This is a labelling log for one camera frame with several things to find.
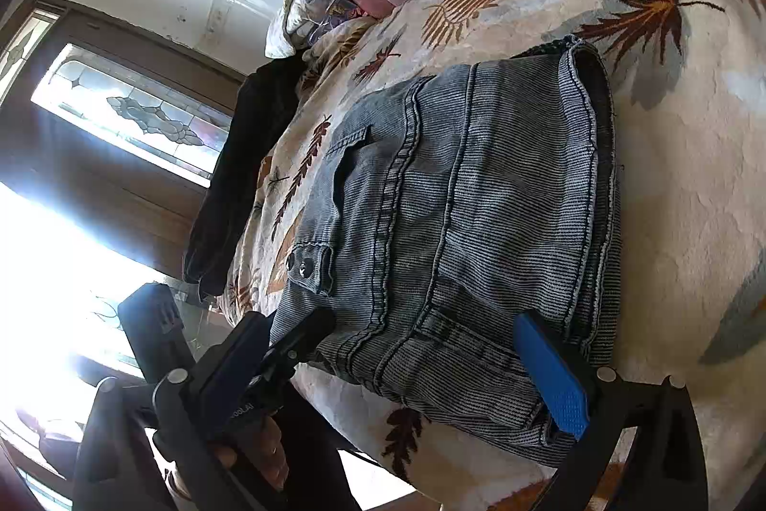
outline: stained glass window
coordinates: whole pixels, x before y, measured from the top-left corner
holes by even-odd
[[[22,66],[26,63],[34,47],[40,41],[45,32],[56,21],[56,14],[35,10],[32,12],[24,25],[18,30],[16,37],[11,40],[8,48],[0,55],[0,104],[5,99],[5,94],[13,84],[14,79]]]
[[[226,114],[73,44],[56,58],[32,102],[204,187],[231,124]]]

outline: denim jacket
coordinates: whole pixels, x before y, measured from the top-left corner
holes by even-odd
[[[569,36],[363,97],[320,165],[272,329],[315,307],[313,363],[555,466],[557,434],[512,344],[536,309],[593,365],[620,303],[614,114],[592,46]]]

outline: door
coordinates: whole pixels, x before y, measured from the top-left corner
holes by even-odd
[[[0,105],[0,182],[180,278],[244,77],[73,3],[20,12],[0,58],[0,89],[16,73]]]

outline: finger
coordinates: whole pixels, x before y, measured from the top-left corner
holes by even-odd
[[[237,452],[231,447],[212,444],[212,451],[227,470],[237,462]]]
[[[290,468],[287,466],[287,464],[284,464],[284,466],[282,466],[282,470],[280,470],[280,473],[277,475],[277,483],[273,485],[273,488],[281,492],[285,487],[285,482],[287,481],[287,477],[289,475]]]
[[[282,431],[271,416],[263,418],[263,428],[260,432],[258,450],[265,455],[273,454],[282,440]]]
[[[259,453],[253,457],[253,464],[262,474],[275,479],[282,467],[286,464],[285,451],[282,444],[278,444],[270,455]]]

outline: bed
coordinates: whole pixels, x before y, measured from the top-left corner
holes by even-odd
[[[362,96],[457,63],[575,34],[610,72],[622,188],[614,365],[683,377],[711,509],[733,509],[766,460],[766,0],[406,0],[304,53],[295,118],[263,159],[219,299],[231,323],[280,303],[285,260],[333,128]],[[361,451],[448,510],[521,510],[552,470],[316,368],[298,390]],[[596,498],[604,506],[626,432]]]

